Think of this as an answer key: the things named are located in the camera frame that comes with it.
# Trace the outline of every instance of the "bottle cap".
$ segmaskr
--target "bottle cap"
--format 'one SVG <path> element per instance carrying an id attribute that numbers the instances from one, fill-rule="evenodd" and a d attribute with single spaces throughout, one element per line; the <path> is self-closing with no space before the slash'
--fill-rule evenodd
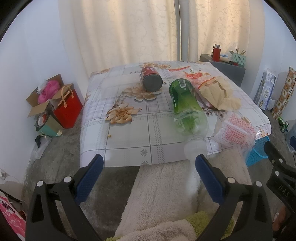
<path id="1" fill-rule="evenodd" d="M 195 161 L 198 155 L 207 155 L 207 144 L 200 138 L 192 139 L 185 144 L 184 153 L 188 160 Z"/>

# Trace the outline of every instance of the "plastic bag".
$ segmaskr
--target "plastic bag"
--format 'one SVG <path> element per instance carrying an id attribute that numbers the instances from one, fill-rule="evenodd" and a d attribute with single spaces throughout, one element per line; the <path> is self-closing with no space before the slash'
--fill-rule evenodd
<path id="1" fill-rule="evenodd" d="M 267 109 L 271 110 L 274 107 L 275 103 L 276 103 L 276 100 L 270 99 L 268 104 L 267 104 Z"/>
<path id="2" fill-rule="evenodd" d="M 37 143 L 35 143 L 32 153 L 31 153 L 30 161 L 35 161 L 36 159 L 40 159 L 42 154 L 44 153 L 46 147 L 51 142 L 51 140 L 52 139 L 49 136 L 44 135 L 44 137 L 42 137 L 40 139 L 41 145 L 39 148 L 37 147 Z"/>
<path id="3" fill-rule="evenodd" d="M 36 94 L 41 94 L 47 84 L 47 80 L 44 80 L 42 83 L 40 83 L 37 87 Z"/>
<path id="4" fill-rule="evenodd" d="M 51 80 L 47 83 L 42 93 L 38 96 L 38 103 L 42 104 L 51 99 L 60 89 L 59 82 Z"/>
<path id="5" fill-rule="evenodd" d="M 213 140 L 224 146 L 237 145 L 241 158 L 246 158 L 255 144 L 258 132 L 247 118 L 241 118 L 233 112 L 227 112 L 222 127 Z"/>

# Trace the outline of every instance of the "wall outlet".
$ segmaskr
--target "wall outlet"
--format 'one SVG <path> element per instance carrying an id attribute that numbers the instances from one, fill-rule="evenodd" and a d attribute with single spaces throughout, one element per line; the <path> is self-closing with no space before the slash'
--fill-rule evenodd
<path id="1" fill-rule="evenodd" d="M 1 168 L 0 168 L 0 178 L 3 180 L 3 181 L 5 181 L 5 179 L 8 177 L 8 173 L 7 172 L 5 172 L 4 170 L 2 170 Z"/>

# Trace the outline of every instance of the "floral tablecloth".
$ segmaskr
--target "floral tablecloth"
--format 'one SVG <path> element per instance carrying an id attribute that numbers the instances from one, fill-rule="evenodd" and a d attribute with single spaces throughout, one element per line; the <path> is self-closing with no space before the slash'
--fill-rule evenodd
<path id="1" fill-rule="evenodd" d="M 145 66 L 155 67 L 164 81 L 157 93 L 141 93 L 140 72 Z M 88 165 L 96 154 L 103 156 L 105 166 L 114 167 L 184 160 L 184 137 L 174 128 L 169 94 L 169 84 L 177 77 L 169 69 L 188 66 L 193 72 L 203 71 L 228 80 L 234 90 L 233 96 L 241 99 L 242 106 L 235 112 L 248 118 L 261 132 L 271 134 L 270 122 L 260 108 L 211 63 L 162 61 L 127 64 L 95 72 L 90 77 L 83 109 L 80 166 Z M 222 114 L 207 109 L 199 99 L 198 102 L 209 123 L 205 139 L 208 154 L 226 150 L 229 147 L 212 140 Z M 115 116 L 114 108 L 124 109 L 122 116 Z"/>

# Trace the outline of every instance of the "blue plastic basket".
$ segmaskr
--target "blue plastic basket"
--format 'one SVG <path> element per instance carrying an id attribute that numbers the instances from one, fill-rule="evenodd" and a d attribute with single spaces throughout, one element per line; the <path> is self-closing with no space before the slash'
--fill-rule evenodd
<path id="1" fill-rule="evenodd" d="M 264 144 L 265 142 L 269 141 L 269 137 L 262 137 L 258 140 L 256 140 L 256 144 L 253 146 L 252 150 L 250 151 L 250 154 L 247 158 L 246 165 L 247 167 L 255 164 L 256 162 L 268 158 L 267 154 L 264 151 Z"/>

